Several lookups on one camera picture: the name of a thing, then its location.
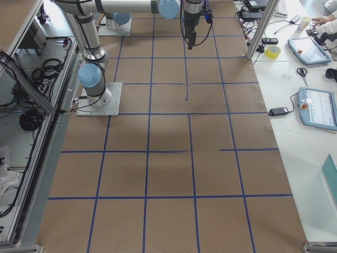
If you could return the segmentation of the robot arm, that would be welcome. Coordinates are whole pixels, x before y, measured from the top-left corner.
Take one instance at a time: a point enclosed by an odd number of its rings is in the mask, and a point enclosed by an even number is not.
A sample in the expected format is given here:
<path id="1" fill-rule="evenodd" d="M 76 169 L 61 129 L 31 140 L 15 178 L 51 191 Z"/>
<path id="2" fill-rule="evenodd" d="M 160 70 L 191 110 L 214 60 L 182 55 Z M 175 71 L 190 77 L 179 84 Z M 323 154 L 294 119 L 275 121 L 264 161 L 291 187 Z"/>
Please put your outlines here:
<path id="1" fill-rule="evenodd" d="M 127 24 L 131 19 L 130 13 L 106 13 L 105 26 L 110 31 L 118 31 L 122 25 Z"/>
<path id="2" fill-rule="evenodd" d="M 181 34 L 187 44 L 187 49 L 204 43 L 196 42 L 195 28 L 201 16 L 210 26 L 213 26 L 213 10 L 208 1 L 55 1 L 62 11 L 75 19 L 75 30 L 79 33 L 85 60 L 103 68 L 108 64 L 106 50 L 100 44 L 94 13 L 113 16 L 116 13 L 151 13 L 160 14 L 163 18 L 180 18 Z"/>

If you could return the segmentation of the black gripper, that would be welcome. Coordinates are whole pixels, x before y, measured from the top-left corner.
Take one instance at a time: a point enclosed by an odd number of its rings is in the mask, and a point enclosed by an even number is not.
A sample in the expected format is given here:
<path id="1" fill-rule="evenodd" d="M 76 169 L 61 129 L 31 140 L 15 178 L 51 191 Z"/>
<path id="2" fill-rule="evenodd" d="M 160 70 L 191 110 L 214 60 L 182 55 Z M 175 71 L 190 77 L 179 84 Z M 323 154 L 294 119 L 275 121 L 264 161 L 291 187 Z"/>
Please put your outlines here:
<path id="1" fill-rule="evenodd" d="M 183 36 L 187 39 L 187 49 L 192 50 L 196 42 L 195 28 L 199 24 L 200 17 L 204 17 L 210 25 L 206 37 L 213 26 L 213 10 L 209 7 L 184 7 L 183 11 Z"/>

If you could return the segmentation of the white sleeved forearm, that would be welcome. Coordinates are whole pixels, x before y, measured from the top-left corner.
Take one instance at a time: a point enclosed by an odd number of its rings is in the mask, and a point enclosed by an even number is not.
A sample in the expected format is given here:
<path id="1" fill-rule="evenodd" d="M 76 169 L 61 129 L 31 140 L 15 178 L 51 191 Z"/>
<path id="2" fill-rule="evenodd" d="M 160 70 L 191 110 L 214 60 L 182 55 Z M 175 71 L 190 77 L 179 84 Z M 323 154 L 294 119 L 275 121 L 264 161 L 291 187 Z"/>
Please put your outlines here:
<path id="1" fill-rule="evenodd" d="M 327 32 L 328 34 L 336 33 L 336 11 L 331 13 L 329 16 L 329 21 L 323 25 L 317 26 L 319 33 Z"/>

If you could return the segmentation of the person's bare hand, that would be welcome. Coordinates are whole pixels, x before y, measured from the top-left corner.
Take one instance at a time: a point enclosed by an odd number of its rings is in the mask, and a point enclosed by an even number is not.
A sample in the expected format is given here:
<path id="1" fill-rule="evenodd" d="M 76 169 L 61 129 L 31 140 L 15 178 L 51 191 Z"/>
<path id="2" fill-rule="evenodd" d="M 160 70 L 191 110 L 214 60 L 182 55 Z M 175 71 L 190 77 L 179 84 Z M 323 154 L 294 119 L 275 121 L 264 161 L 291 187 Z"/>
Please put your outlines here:
<path id="1" fill-rule="evenodd" d="M 328 16 L 320 16 L 320 17 L 313 18 L 312 22 L 314 26 L 320 26 L 320 25 L 327 23 L 329 20 L 330 19 Z"/>

